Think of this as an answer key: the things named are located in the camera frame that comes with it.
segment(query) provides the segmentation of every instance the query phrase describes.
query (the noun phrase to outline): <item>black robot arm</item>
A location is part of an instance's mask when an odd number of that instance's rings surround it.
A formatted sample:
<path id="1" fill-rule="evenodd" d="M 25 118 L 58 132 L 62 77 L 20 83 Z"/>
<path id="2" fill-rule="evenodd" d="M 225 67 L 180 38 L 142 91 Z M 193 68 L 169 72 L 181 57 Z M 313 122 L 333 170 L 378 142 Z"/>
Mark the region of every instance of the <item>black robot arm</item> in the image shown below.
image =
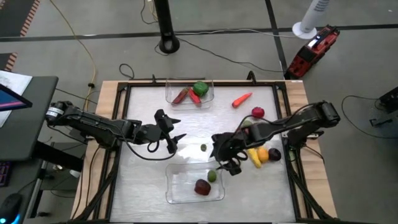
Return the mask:
<path id="1" fill-rule="evenodd" d="M 93 136 L 106 149 L 115 150 L 122 141 L 146 144 L 166 139 L 167 149 L 173 154 L 177 150 L 178 140 L 185 134 L 171 138 L 169 132 L 174 129 L 173 124 L 180 120 L 169 118 L 163 110 L 157 110 L 154 117 L 156 124 L 145 125 L 137 120 L 110 120 L 83 111 L 69 101 L 58 101 L 50 105 L 45 119 L 49 126 L 70 126 L 84 135 Z"/>
<path id="2" fill-rule="evenodd" d="M 227 162 L 220 168 L 228 170 L 231 175 L 236 175 L 241 172 L 239 160 L 247 159 L 238 156 L 244 149 L 262 146 L 275 134 L 288 130 L 290 130 L 287 133 L 289 145 L 302 147 L 308 135 L 319 128 L 334 127 L 339 121 L 340 117 L 331 103 L 325 101 L 313 103 L 284 119 L 252 124 L 239 128 L 234 133 L 212 135 L 214 143 L 211 156 L 220 163 Z"/>

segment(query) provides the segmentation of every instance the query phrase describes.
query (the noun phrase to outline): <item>wooden board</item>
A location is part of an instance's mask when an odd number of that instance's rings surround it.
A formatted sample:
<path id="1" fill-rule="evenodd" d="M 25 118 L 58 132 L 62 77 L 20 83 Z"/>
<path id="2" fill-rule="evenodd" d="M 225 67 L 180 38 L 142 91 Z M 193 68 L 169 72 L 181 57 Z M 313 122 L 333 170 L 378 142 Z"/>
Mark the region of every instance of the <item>wooden board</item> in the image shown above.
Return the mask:
<path id="1" fill-rule="evenodd" d="M 213 80 L 214 82 L 251 82 L 250 80 Z M 259 82 L 274 82 L 275 80 L 259 80 Z M 147 80 L 133 80 L 129 81 L 131 83 L 150 83 L 151 81 Z M 299 109 L 301 106 L 308 104 L 307 95 L 305 93 L 304 85 L 301 81 L 278 81 L 278 82 L 285 82 L 287 87 L 287 93 L 289 97 L 289 104 L 290 109 L 295 111 Z M 100 116 L 104 116 L 106 118 L 111 118 L 113 113 L 114 102 L 116 99 L 116 92 L 118 88 L 119 81 L 105 81 L 102 84 L 101 93 L 99 94 L 98 105 L 96 108 L 96 114 Z M 285 112 L 283 99 L 280 97 L 281 100 L 281 107 L 282 113 Z M 120 114 L 122 112 L 122 108 L 119 109 L 118 118 L 120 118 Z M 308 141 L 308 146 L 320 152 L 318 141 Z M 87 147 L 86 157 L 84 161 L 84 168 L 83 168 L 83 180 L 80 180 L 78 190 L 75 197 L 75 202 L 73 204 L 72 214 L 75 212 L 77 208 L 76 217 L 83 211 L 86 207 L 86 197 L 87 192 L 89 190 L 89 198 L 88 201 L 94 196 L 98 189 L 98 183 L 100 181 L 100 175 L 103 166 L 103 159 L 104 159 L 104 150 L 99 150 L 94 158 L 93 167 L 91 171 L 91 179 L 90 179 L 90 189 L 88 189 L 88 173 L 90 168 L 90 162 L 93 158 L 93 154 L 96 151 L 98 144 L 95 141 L 90 141 Z M 318 203 L 325 209 L 325 211 L 335 217 L 336 211 L 335 206 L 333 203 L 333 199 L 331 197 L 330 187 L 328 183 L 328 179 L 325 172 L 325 167 L 323 165 L 322 160 L 312 154 L 311 152 L 303 149 L 301 152 L 302 161 L 303 161 L 303 169 L 305 172 L 305 178 L 307 181 L 307 187 L 309 191 L 312 193 L 314 198 L 318 201 Z M 79 198 L 80 198 L 80 184 L 83 183 L 82 194 L 80 199 L 80 206 L 78 206 Z M 299 196 L 299 204 L 300 204 L 300 211 L 302 217 L 305 217 L 305 207 L 303 205 L 303 200 L 301 194 Z M 105 192 L 102 203 L 101 203 L 101 210 L 99 213 L 99 218 L 104 218 L 106 213 L 106 203 L 108 201 L 108 191 Z"/>

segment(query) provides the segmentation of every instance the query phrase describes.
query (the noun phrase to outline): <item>clear plastic container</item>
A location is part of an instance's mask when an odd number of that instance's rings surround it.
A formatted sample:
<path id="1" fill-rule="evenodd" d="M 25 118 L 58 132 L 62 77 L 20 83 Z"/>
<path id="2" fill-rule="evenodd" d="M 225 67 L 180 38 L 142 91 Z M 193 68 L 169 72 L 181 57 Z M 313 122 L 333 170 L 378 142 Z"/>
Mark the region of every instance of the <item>clear plastic container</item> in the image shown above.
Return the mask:
<path id="1" fill-rule="evenodd" d="M 206 83 L 209 86 L 207 93 L 200 97 L 201 103 L 195 104 L 189 93 L 180 103 L 173 103 L 174 99 L 178 97 L 180 92 L 185 88 L 192 88 L 197 81 Z M 214 99 L 214 84 L 213 80 L 192 80 L 192 78 L 169 78 L 166 80 L 166 101 L 170 103 L 175 110 L 193 110 L 193 109 L 207 109 L 211 106 Z"/>
<path id="2" fill-rule="evenodd" d="M 195 164 L 169 164 L 166 168 L 167 192 L 166 200 L 168 203 L 191 203 L 209 202 L 222 200 L 225 196 L 222 170 L 217 162 L 204 162 Z M 216 181 L 209 183 L 211 190 L 209 195 L 200 195 L 194 191 L 197 180 L 207 181 L 207 173 L 216 170 Z"/>

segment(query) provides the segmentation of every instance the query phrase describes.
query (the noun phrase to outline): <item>monitor screen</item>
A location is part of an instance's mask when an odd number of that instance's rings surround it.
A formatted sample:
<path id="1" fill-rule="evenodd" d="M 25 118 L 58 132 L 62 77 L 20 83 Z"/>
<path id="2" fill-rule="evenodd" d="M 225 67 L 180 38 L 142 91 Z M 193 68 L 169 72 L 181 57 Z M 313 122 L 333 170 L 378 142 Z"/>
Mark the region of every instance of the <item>monitor screen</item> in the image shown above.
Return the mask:
<path id="1" fill-rule="evenodd" d="M 0 111 L 18 109 L 25 106 L 25 103 L 0 89 Z"/>

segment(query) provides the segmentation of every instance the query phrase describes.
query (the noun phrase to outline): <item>orange carrot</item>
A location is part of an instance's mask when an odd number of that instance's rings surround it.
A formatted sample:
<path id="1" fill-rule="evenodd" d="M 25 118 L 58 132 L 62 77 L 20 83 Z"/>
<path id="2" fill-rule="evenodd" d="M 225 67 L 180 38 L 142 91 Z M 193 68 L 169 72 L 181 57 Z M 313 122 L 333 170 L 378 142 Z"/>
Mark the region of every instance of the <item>orange carrot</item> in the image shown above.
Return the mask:
<path id="1" fill-rule="evenodd" d="M 234 108 L 239 107 L 245 100 L 247 100 L 250 96 L 252 95 L 252 93 L 246 93 L 245 95 L 239 97 L 238 99 L 234 100 L 234 102 L 232 103 L 232 106 Z"/>

